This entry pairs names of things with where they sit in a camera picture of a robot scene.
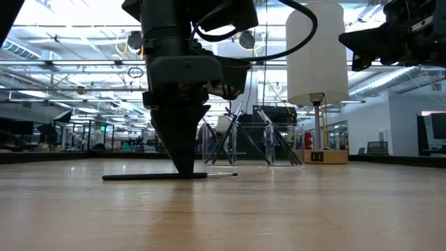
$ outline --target ceiling light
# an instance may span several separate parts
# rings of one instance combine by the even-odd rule
[[[71,99],[66,99],[66,100],[48,100],[50,102],[83,102],[83,100],[71,100]]]
[[[275,61],[275,60],[272,60],[272,61],[266,61],[265,63],[266,63],[266,65],[286,66],[286,61]]]
[[[360,103],[365,103],[365,100],[345,100],[345,101],[341,101],[341,103],[343,103],[343,104],[360,104]]]
[[[66,104],[64,104],[64,103],[60,103],[60,102],[58,102],[57,104],[60,105],[60,106],[62,106],[62,107],[65,107],[65,108],[72,108],[70,105],[66,105]]]
[[[126,119],[124,118],[111,118],[111,119],[118,122],[126,122]]]
[[[44,102],[44,100],[32,100],[32,99],[12,99],[12,100],[7,100],[10,102]]]
[[[44,61],[0,61],[2,66],[44,66]]]
[[[38,97],[38,98],[47,98],[47,97],[51,97],[51,95],[43,93],[41,91],[19,91],[20,93],[26,94],[26,95],[30,95],[33,97]]]
[[[100,111],[93,108],[77,108],[79,111],[88,112],[88,113],[100,113]]]
[[[112,56],[114,56],[114,57],[116,57],[116,58],[118,58],[118,59],[120,59],[120,60],[123,60],[123,57],[122,57],[122,56],[119,56],[118,54],[113,54]]]
[[[53,61],[55,66],[114,66],[115,62],[110,60],[104,61]]]
[[[90,100],[86,100],[87,102],[120,102],[120,100],[115,100],[115,99],[90,99]]]
[[[123,61],[123,64],[131,66],[145,66],[146,62],[144,60],[127,60]]]

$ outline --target ceiling pipe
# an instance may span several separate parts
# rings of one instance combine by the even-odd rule
[[[390,73],[382,73],[350,89],[350,97],[364,97],[380,93],[381,91],[417,77],[422,71],[420,67],[409,67],[401,68]]]
[[[76,91],[76,92],[92,92],[92,91],[129,91],[129,92],[140,92],[147,91],[147,89],[110,89],[110,88],[96,88],[96,89],[73,89],[73,88],[57,88],[57,89],[45,89],[45,88],[1,88],[0,92],[5,91]]]

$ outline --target monitor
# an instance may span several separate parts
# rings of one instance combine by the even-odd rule
[[[432,131],[434,139],[446,139],[446,113],[432,113]]]

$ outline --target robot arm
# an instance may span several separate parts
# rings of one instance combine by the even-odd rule
[[[293,0],[279,0],[313,22],[306,39],[293,49],[259,58],[231,59],[202,48],[194,34],[217,42],[259,24],[252,0],[126,0],[123,9],[141,22],[142,46],[149,89],[144,107],[182,178],[193,177],[198,122],[209,110],[208,95],[234,100],[245,90],[251,61],[286,56],[307,44],[316,33],[317,19]],[[200,32],[222,26],[234,30],[221,36]]]
[[[383,12],[380,27],[339,36],[353,51],[352,70],[367,69],[376,59],[384,65],[446,67],[446,0],[393,0]]]

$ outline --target black cable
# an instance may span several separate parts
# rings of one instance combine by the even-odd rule
[[[312,30],[309,32],[308,36],[302,40],[302,42],[300,42],[298,45],[296,45],[295,47],[286,50],[284,52],[280,52],[277,54],[273,54],[270,56],[260,56],[260,57],[250,57],[250,58],[244,58],[242,60],[246,60],[246,61],[268,61],[268,60],[273,60],[273,59],[278,59],[280,57],[283,56],[288,56],[291,53],[296,52],[297,50],[299,50],[300,48],[304,47],[313,37],[314,34],[316,33],[317,29],[318,29],[318,19],[316,17],[316,15],[307,7],[303,6],[300,3],[296,3],[293,0],[279,0],[279,2],[292,7],[293,9],[301,12],[302,14],[306,15],[313,23],[313,27]]]
[[[203,32],[200,31],[200,29],[197,29],[197,34],[203,38],[204,40],[208,41],[208,42],[219,42],[219,41],[223,41],[225,39],[228,39],[234,35],[237,34],[237,31],[234,29],[233,31],[230,31],[226,34],[223,35],[208,35],[208,34],[204,34]]]
[[[209,18],[213,17],[214,15],[218,14],[220,11],[223,11],[223,10],[225,10],[226,8],[230,7],[230,6],[231,6],[231,2],[230,2],[230,1],[223,1],[223,3],[221,3],[221,4],[220,4],[219,6],[217,6],[215,9],[213,9],[212,11],[210,11],[207,15],[205,15],[203,18],[201,18],[201,20],[198,21],[198,22],[194,25],[194,28],[193,28],[193,30],[192,30],[192,33],[190,34],[190,37],[189,37],[189,48],[190,48],[192,51],[196,52],[197,54],[200,54],[200,53],[198,53],[198,52],[195,50],[195,48],[194,48],[194,44],[193,44],[194,36],[195,36],[195,34],[197,33],[197,31],[198,31],[198,27],[200,27],[201,24],[204,23],[204,22],[205,22],[206,20],[208,20]]]

